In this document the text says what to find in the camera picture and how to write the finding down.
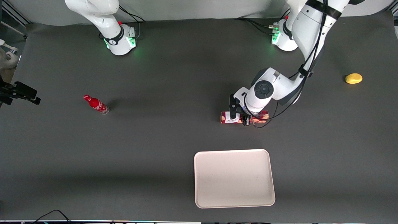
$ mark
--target gray table surface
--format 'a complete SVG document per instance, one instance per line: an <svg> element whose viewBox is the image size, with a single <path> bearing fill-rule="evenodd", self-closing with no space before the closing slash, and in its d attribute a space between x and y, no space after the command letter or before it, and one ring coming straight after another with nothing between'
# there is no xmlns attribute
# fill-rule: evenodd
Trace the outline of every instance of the gray table surface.
<svg viewBox="0 0 398 224"><path fill-rule="evenodd" d="M121 57L94 26L28 29L13 81L42 101L0 109L1 219L60 209L74 220L398 223L390 12L341 18L300 100L260 130L219 124L229 95L262 68L289 76L304 59L246 22L148 22ZM344 83L350 73L363 82ZM92 110L84 94L110 113ZM273 206L196 207L195 153L257 148L271 157Z"/></svg>

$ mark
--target red coca-cola bottle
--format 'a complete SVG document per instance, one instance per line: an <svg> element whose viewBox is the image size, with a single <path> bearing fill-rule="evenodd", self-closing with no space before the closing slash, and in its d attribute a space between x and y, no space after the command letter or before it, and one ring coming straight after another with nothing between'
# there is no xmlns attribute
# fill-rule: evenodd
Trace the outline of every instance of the red coca-cola bottle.
<svg viewBox="0 0 398 224"><path fill-rule="evenodd" d="M84 95L84 100L88 101L88 104L90 107L94 108L96 111L102 113L102 114L107 114L109 112L109 108L103 104L100 100L97 98L92 98L89 95Z"/></svg>

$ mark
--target white wall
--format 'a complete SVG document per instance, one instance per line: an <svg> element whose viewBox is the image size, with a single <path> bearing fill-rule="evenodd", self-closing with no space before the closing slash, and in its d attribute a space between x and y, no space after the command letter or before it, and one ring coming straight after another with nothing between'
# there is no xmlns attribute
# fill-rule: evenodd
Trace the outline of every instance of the white wall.
<svg viewBox="0 0 398 224"><path fill-rule="evenodd" d="M184 20L199 18L271 18L282 14L284 0L119 0L120 5L145 20ZM394 0L366 0L348 5L343 16L363 16L381 11ZM68 9L64 0L9 0L30 21L55 26L87 24L85 18ZM125 13L115 15L132 21Z"/></svg>

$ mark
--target plastic tray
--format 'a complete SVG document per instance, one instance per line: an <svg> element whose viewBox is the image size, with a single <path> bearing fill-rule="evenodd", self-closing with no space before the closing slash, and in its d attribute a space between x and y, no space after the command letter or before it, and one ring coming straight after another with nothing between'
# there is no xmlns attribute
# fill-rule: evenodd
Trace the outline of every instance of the plastic tray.
<svg viewBox="0 0 398 224"><path fill-rule="evenodd" d="M269 154L264 149L196 153L199 208L271 206L275 202Z"/></svg>

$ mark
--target yellow lemon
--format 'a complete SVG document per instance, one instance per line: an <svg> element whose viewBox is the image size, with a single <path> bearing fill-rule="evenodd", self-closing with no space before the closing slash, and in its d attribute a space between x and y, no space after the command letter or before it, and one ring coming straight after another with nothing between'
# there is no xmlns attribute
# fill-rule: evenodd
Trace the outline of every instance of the yellow lemon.
<svg viewBox="0 0 398 224"><path fill-rule="evenodd" d="M345 81L349 84L357 84L362 81L362 75L358 73L352 73L345 77Z"/></svg>

